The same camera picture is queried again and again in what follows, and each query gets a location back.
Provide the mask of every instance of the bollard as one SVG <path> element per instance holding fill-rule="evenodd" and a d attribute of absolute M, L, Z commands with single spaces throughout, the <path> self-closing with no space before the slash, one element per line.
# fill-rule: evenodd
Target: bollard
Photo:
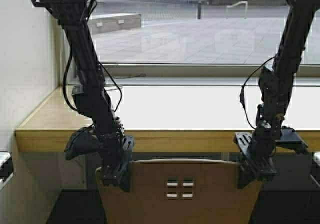
<path fill-rule="evenodd" d="M 198 2 L 198 20 L 201 19 L 201 1 Z"/>

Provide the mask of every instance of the concrete bench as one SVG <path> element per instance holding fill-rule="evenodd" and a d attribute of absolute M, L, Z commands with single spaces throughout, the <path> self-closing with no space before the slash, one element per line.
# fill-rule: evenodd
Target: concrete bench
<path fill-rule="evenodd" d="M 141 28 L 141 14 L 106 14 L 92 16 L 88 22 L 91 34 Z"/>

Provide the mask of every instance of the white wall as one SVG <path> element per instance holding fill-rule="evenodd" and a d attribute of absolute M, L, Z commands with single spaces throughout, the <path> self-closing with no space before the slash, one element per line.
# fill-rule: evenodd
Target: white wall
<path fill-rule="evenodd" d="M 0 192 L 0 223 L 45 223 L 60 190 L 58 158 L 18 153 L 15 128 L 57 87 L 55 24 L 30 0 L 0 0 L 0 151 L 15 176 Z"/>

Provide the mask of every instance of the paved plaza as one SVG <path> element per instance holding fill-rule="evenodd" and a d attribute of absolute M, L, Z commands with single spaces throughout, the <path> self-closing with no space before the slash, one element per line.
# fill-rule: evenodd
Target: paved plaza
<path fill-rule="evenodd" d="M 143 8 L 141 3 L 128 5 L 135 1 L 113 2 L 109 10 L 114 13 L 141 13 L 143 20 L 142 28 L 92 36 L 99 59 L 114 63 L 261 64 L 277 52 L 288 14 L 287 7 L 261 7 L 252 10 L 260 17 L 239 18 L 237 15 L 243 14 L 243 9 L 239 9 L 228 19 L 210 15 L 210 18 L 196 20 L 190 15 L 190 10 L 187 11 L 190 5 L 180 6 L 181 12 L 184 11 L 181 14 L 177 5 L 173 11 L 169 4 L 163 3 L 157 8 L 162 6 L 170 18 L 154 18 L 157 11 L 148 4 Z M 204 13 L 209 9 L 217 13 L 225 11 L 222 7 L 211 6 L 204 9 Z M 99 6 L 95 14 L 102 12 L 111 13 Z M 174 13 L 180 17 L 173 18 Z M 320 24 L 316 19 L 302 64 L 320 64 L 316 45 L 319 39 Z"/>

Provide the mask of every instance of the metal railing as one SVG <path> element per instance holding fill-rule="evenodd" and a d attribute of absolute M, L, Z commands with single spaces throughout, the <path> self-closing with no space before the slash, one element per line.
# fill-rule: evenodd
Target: metal railing
<path fill-rule="evenodd" d="M 240 2 L 238 2 L 238 3 L 235 3 L 234 5 L 227 5 L 227 6 L 226 6 L 226 17 L 228 18 L 228 16 L 229 16 L 229 11 L 228 11 L 228 9 L 233 8 L 233 7 L 236 7 L 236 6 L 241 5 L 241 4 L 244 4 L 245 7 L 246 7 L 245 10 L 244 10 L 244 18 L 246 19 L 246 18 L 247 18 L 248 1 L 240 1 Z"/>

